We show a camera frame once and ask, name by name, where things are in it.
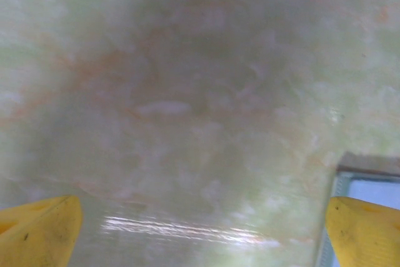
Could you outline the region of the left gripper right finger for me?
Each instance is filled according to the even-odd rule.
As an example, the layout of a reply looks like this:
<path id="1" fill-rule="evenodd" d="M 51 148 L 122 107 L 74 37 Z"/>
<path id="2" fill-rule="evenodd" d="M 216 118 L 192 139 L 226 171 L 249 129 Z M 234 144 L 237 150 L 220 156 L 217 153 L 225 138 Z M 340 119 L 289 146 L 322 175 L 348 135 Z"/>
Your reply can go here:
<path id="1" fill-rule="evenodd" d="M 330 198 L 325 228 L 340 266 L 399 266 L 399 210 L 345 196 Z"/>

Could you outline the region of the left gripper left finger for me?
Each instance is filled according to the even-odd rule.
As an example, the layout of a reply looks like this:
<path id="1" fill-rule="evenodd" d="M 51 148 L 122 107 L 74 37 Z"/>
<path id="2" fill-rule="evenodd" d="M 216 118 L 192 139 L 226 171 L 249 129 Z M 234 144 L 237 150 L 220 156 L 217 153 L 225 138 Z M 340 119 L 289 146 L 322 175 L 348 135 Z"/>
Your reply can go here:
<path id="1" fill-rule="evenodd" d="M 81 202 L 65 195 L 1 210 L 1 266 L 67 266 L 83 223 Z"/>

